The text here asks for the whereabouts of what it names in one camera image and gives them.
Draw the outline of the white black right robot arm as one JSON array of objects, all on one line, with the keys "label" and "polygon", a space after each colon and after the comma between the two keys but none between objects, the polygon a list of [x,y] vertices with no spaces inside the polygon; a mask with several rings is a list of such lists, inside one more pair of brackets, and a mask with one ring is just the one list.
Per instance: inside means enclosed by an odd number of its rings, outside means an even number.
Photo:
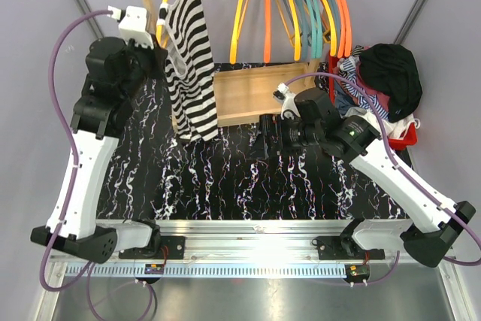
[{"label": "white black right robot arm", "polygon": [[335,246],[350,259],[371,250],[406,251],[418,263],[437,267],[476,210],[430,186],[398,157],[377,129],[360,116],[343,118],[328,94],[309,88],[295,94],[281,83],[274,91],[279,114],[259,117],[253,154],[262,159],[299,155],[318,147],[360,171],[408,215],[401,221],[351,221]]}]

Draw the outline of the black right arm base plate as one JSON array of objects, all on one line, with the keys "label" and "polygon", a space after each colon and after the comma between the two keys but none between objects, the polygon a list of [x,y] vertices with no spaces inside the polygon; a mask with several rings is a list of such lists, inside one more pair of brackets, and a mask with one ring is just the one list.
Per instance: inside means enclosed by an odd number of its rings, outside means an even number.
[{"label": "black right arm base plate", "polygon": [[318,236],[311,241],[316,248],[319,260],[383,260],[383,250],[363,250],[350,238],[341,236]]}]

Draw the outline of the maroon tank top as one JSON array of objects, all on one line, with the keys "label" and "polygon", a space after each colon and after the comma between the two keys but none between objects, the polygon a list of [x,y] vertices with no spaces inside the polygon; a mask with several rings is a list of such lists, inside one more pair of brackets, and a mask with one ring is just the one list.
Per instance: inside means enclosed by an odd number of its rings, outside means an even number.
[{"label": "maroon tank top", "polygon": [[383,110],[386,112],[389,111],[389,97],[375,89],[369,87],[363,80],[360,74],[357,74],[357,84],[370,96],[374,97],[377,103],[382,107]]}]

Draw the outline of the yellow hanger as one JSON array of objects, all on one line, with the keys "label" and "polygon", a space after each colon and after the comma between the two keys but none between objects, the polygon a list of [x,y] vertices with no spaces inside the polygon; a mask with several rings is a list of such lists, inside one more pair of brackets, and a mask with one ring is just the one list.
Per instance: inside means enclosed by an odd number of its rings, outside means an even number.
[{"label": "yellow hanger", "polygon": [[231,43],[229,50],[229,62],[233,65],[237,61],[237,49],[244,24],[247,8],[250,0],[237,0],[237,7],[234,15],[234,25],[231,34]]},{"label": "yellow hanger", "polygon": [[301,59],[301,32],[295,0],[275,0],[275,3],[297,62]]},{"label": "yellow hanger", "polygon": [[168,43],[168,35],[164,35],[166,17],[168,12],[168,1],[162,0],[159,7],[159,16],[156,21],[156,40],[162,48],[165,48]]}]

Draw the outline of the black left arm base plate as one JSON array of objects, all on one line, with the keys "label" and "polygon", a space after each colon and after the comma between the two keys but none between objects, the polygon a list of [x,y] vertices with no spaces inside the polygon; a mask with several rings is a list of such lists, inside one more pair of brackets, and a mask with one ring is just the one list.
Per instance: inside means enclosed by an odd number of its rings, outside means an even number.
[{"label": "black left arm base plate", "polygon": [[186,247],[184,236],[156,236],[151,241],[153,259],[182,260]]}]

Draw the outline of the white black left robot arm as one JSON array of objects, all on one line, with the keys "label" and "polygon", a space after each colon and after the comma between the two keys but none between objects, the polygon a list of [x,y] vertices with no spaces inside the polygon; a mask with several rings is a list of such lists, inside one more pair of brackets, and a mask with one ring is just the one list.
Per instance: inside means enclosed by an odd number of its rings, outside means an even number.
[{"label": "white black left robot arm", "polygon": [[106,37],[94,41],[86,55],[87,75],[70,123],[75,149],[56,206],[46,225],[30,239],[89,262],[102,264],[113,253],[136,249],[144,258],[162,249],[159,231],[147,221],[106,226],[96,220],[107,166],[134,110],[134,99],[150,77],[164,69],[167,52],[134,40]]}]

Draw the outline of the black white striped tank top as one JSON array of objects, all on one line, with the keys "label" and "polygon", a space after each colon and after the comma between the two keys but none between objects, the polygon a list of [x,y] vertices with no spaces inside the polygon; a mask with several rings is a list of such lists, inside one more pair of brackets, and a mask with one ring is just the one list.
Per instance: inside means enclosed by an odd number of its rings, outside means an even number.
[{"label": "black white striped tank top", "polygon": [[214,61],[201,0],[175,0],[168,4],[164,35],[165,81],[184,143],[210,141],[218,135],[213,88]]}]

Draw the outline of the orange hanger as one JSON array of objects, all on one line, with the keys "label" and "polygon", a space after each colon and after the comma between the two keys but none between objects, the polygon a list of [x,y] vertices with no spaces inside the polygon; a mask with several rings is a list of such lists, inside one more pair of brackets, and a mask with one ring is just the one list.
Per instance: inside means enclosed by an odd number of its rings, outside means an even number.
[{"label": "orange hanger", "polygon": [[265,36],[263,60],[265,63],[269,63],[271,61],[271,0],[264,0],[264,19]]}]

